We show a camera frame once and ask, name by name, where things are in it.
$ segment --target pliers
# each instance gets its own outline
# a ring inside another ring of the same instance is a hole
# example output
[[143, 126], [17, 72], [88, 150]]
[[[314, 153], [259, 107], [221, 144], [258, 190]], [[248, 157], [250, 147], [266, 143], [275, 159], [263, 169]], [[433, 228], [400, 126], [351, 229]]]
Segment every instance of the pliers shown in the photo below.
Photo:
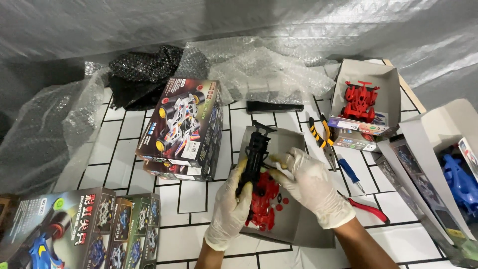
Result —
[[331, 147], [334, 144], [334, 142], [330, 140], [330, 128], [327, 125], [327, 119], [325, 118], [323, 114], [320, 114], [320, 122], [322, 123], [326, 131], [326, 135], [324, 137], [322, 137], [319, 134], [319, 132], [315, 129], [315, 126], [314, 126], [315, 120], [313, 117], [309, 117], [309, 130], [314, 136], [315, 140], [317, 141], [317, 144], [319, 145], [319, 147], [324, 150], [324, 154], [330, 166], [332, 167], [333, 171], [336, 172], [337, 168], [335, 163], [335, 155]]
[[364, 204], [361, 204], [361, 203], [357, 203], [356, 201], [352, 200], [352, 198], [350, 198], [350, 197], [347, 198], [342, 193], [340, 193], [339, 191], [337, 191], [337, 192], [338, 192], [338, 194], [340, 194], [340, 196], [342, 196], [345, 200], [347, 200], [350, 203], [351, 206], [360, 208], [360, 209], [365, 210], [367, 212], [370, 212], [370, 213], [374, 214], [375, 216], [377, 216], [381, 221], [383, 221], [383, 223], [390, 224], [390, 219], [388, 219], [387, 215], [385, 215], [382, 211], [380, 211], [380, 209], [375, 208], [375, 207], [371, 207], [371, 206], [368, 206], [368, 205], [364, 205]]

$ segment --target small red parts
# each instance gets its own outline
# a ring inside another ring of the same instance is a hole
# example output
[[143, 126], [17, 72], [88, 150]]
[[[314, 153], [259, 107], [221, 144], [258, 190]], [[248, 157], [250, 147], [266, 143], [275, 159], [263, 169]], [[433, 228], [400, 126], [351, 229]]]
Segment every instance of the small red parts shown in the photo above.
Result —
[[[271, 200], [279, 194], [279, 184], [266, 171], [261, 173], [259, 182], [252, 192], [252, 203], [250, 204], [250, 221], [259, 227], [261, 231], [271, 230], [274, 227], [274, 209], [271, 207]], [[277, 211], [282, 210], [282, 205], [275, 206]]]
[[345, 82], [348, 86], [345, 91], [345, 100], [348, 103], [342, 109], [340, 117], [372, 123], [375, 118], [375, 109], [370, 106], [375, 104], [378, 95], [376, 90], [379, 90], [380, 87], [375, 86], [372, 90], [368, 90], [367, 85], [371, 85], [372, 82], [360, 80], [357, 82], [362, 86], [356, 88], [356, 85], [350, 84], [350, 81]]

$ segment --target red-handled wire cutter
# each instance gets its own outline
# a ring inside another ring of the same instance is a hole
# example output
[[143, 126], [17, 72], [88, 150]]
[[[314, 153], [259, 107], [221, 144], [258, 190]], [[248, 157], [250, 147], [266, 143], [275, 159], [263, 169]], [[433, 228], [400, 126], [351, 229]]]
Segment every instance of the red-handled wire cutter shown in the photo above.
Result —
[[357, 203], [356, 201], [352, 200], [352, 198], [350, 198], [350, 197], [347, 198], [347, 197], [345, 197], [345, 195], [343, 195], [339, 191], [337, 191], [337, 192], [338, 192], [338, 194], [340, 194], [340, 196], [342, 196], [345, 200], [347, 200], [350, 203], [351, 206], [360, 208], [360, 209], [365, 210], [365, 211], [368, 211], [368, 212], [374, 214], [375, 216], [377, 216], [381, 221], [383, 221], [383, 223], [390, 224], [390, 220], [388, 219], [387, 215], [385, 215], [382, 211], [380, 211], [380, 209], [375, 208], [375, 207], [371, 207], [371, 206], [368, 206], [368, 205], [364, 205], [364, 204], [361, 204], [361, 203]]

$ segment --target wooden edge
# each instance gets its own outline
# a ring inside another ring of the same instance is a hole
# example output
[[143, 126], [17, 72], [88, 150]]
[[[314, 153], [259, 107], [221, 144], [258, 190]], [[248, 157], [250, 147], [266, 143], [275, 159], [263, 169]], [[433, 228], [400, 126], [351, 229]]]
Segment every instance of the wooden edge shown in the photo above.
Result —
[[[388, 65], [388, 66], [393, 66], [393, 64], [391, 64], [391, 61], [388, 60], [388, 59], [383, 59], [383, 62], [385, 63], [385, 65]], [[418, 100], [418, 98], [416, 97], [416, 95], [413, 93], [412, 89], [410, 88], [410, 86], [408, 86], [408, 84], [405, 82], [405, 80], [402, 78], [402, 76], [400, 76], [400, 74], [398, 74], [398, 80], [400, 82], [400, 86], [403, 88], [403, 90], [405, 91], [405, 93], [408, 95], [408, 97], [410, 98], [410, 100], [412, 101], [412, 103], [416, 106], [416, 108], [418, 109], [418, 111], [420, 113], [425, 113], [426, 112], [426, 109], [425, 107], [422, 105], [422, 102], [420, 102], [420, 100]]]

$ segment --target white latex glove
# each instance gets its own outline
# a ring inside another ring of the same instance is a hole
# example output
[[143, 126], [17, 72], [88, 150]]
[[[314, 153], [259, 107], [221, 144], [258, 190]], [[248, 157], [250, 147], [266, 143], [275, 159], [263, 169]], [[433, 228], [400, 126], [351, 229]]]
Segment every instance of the white latex glove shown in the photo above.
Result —
[[252, 201], [251, 182], [242, 188], [239, 201], [236, 199], [236, 188], [246, 164], [247, 160], [239, 162], [229, 174], [228, 180], [217, 191], [211, 224], [204, 234], [206, 243], [213, 250], [226, 250], [246, 223]]
[[270, 159], [290, 171], [295, 180], [276, 169], [269, 170], [271, 176], [312, 211], [324, 229], [337, 228], [355, 217], [350, 203], [337, 193], [323, 162], [294, 147], [288, 153], [272, 155]]

